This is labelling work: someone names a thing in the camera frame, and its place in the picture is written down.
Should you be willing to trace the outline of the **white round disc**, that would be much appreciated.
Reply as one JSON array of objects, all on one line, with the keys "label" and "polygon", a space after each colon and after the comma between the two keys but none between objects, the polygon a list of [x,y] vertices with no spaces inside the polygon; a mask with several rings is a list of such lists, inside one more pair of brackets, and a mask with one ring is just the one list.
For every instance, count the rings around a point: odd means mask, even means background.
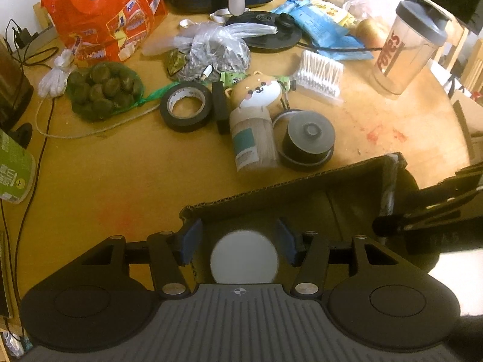
[{"label": "white round disc", "polygon": [[210,255],[210,271],[218,284],[270,284],[278,267],[274,244],[254,230],[226,234]]}]

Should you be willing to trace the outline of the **black disc spindle case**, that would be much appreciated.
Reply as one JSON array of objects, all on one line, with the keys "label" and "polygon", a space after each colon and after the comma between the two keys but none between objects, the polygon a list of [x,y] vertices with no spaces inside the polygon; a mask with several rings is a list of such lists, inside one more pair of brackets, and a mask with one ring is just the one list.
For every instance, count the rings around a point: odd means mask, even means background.
[{"label": "black disc spindle case", "polygon": [[322,114],[285,110],[272,122],[281,163],[294,170],[312,171],[325,165],[335,147],[335,129]]}]

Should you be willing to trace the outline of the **toothpick container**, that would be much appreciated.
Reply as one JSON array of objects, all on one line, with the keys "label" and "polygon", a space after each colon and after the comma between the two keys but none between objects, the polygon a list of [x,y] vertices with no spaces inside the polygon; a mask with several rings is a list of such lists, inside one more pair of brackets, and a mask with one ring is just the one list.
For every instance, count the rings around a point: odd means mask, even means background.
[{"label": "toothpick container", "polygon": [[237,107],[229,116],[229,124],[239,173],[277,167],[273,123],[265,107]]}]

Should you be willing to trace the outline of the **black rectangular block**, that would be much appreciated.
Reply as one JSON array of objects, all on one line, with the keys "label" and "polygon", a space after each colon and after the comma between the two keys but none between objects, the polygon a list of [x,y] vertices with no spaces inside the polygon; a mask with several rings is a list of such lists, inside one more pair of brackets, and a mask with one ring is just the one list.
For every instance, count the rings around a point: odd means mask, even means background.
[{"label": "black rectangular block", "polygon": [[212,83],[212,101],[215,122],[220,135],[230,133],[229,104],[221,81]]}]

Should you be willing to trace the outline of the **black tape roll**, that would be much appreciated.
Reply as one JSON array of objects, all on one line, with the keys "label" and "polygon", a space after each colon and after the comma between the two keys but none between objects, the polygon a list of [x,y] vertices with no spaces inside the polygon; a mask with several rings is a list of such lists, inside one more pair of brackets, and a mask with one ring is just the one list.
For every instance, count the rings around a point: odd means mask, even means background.
[{"label": "black tape roll", "polygon": [[200,83],[176,84],[161,97],[161,117],[176,132],[203,128],[210,121],[212,109],[211,91]]}]

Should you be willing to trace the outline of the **shiba dog plush case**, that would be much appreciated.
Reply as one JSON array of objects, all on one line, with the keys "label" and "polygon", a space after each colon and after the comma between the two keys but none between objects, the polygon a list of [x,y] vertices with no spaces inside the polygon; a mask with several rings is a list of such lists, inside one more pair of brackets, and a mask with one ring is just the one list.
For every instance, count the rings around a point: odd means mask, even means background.
[{"label": "shiba dog plush case", "polygon": [[287,76],[270,76],[259,71],[252,75],[225,73],[224,94],[232,108],[264,107],[270,114],[288,110],[288,92],[296,82]]}]

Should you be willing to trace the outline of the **cotton swab pack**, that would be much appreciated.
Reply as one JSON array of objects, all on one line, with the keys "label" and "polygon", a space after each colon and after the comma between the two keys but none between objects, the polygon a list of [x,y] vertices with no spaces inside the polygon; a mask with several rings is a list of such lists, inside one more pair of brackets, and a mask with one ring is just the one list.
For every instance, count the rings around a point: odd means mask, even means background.
[{"label": "cotton swab pack", "polygon": [[292,75],[298,86],[339,105],[344,65],[318,53],[304,50],[296,72]]}]

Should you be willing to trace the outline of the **clear shaker bottle grey lid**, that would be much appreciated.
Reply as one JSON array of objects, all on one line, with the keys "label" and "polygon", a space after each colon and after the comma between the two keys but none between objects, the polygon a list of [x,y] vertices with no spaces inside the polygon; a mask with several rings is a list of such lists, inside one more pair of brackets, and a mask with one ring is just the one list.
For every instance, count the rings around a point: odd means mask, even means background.
[{"label": "clear shaker bottle grey lid", "polygon": [[451,15],[431,0],[401,0],[373,67],[374,88],[385,96],[401,95],[445,44],[450,20]]}]

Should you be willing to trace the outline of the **wooden chair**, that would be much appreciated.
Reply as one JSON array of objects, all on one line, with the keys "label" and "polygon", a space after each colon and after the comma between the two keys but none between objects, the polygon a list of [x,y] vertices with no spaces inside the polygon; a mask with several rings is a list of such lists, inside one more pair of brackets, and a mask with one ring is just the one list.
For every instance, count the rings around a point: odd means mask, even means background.
[{"label": "wooden chair", "polygon": [[470,97],[482,96],[482,33],[479,37],[457,19],[446,25],[447,40],[432,58],[431,71],[442,85],[454,78]]}]

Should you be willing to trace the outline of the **green net bag of fruit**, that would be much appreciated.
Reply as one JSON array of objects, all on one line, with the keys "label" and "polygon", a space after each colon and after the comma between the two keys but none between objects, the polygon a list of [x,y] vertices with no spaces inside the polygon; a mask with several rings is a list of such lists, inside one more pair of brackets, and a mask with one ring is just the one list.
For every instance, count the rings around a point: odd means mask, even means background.
[{"label": "green net bag of fruit", "polygon": [[101,62],[90,68],[72,71],[66,82],[71,108],[89,122],[107,120],[163,97],[170,83],[148,95],[134,70],[119,62]]}]

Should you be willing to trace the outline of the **yellow onion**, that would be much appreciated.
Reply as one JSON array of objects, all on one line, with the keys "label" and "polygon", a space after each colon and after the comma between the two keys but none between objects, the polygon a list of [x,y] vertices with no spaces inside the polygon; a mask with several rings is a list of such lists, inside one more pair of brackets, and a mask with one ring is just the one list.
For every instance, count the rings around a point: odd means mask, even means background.
[{"label": "yellow onion", "polygon": [[373,18],[360,21],[355,29],[355,37],[365,45],[365,47],[382,47],[386,41],[390,29],[389,27]]}]

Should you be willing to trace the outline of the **clear plastic bag of seeds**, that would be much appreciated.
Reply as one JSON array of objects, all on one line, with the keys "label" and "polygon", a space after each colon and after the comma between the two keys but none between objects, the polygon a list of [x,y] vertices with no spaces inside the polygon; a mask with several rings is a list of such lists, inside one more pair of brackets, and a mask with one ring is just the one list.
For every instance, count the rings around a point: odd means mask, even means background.
[{"label": "clear plastic bag of seeds", "polygon": [[167,55],[168,75],[179,81],[216,81],[220,73],[243,73],[251,63],[246,43],[213,22],[192,24],[175,36],[151,36],[142,54]]}]

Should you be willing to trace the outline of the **black kettle base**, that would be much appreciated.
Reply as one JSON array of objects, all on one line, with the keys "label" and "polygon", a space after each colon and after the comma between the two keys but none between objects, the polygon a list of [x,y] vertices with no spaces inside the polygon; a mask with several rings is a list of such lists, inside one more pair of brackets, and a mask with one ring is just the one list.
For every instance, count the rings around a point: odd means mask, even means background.
[{"label": "black kettle base", "polygon": [[225,26],[252,52],[274,53],[294,47],[302,38],[295,19],[271,11],[247,11],[227,20]]}]

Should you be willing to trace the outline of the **blue snack packets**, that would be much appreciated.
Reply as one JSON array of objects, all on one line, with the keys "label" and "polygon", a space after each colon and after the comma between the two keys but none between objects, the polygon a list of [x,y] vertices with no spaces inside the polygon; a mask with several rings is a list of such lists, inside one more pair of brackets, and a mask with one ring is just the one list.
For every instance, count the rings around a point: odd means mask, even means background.
[{"label": "blue snack packets", "polygon": [[369,51],[350,33],[355,18],[344,8],[323,0],[286,0],[272,12],[295,19],[309,42],[309,48],[334,61],[371,60]]}]

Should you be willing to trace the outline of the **orange snack bag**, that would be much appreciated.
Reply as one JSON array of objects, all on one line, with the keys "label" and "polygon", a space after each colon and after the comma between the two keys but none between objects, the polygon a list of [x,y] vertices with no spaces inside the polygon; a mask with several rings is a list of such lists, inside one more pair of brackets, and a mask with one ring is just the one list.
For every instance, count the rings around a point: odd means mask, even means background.
[{"label": "orange snack bag", "polygon": [[41,7],[81,67],[128,60],[168,13],[164,0],[41,0]]}]

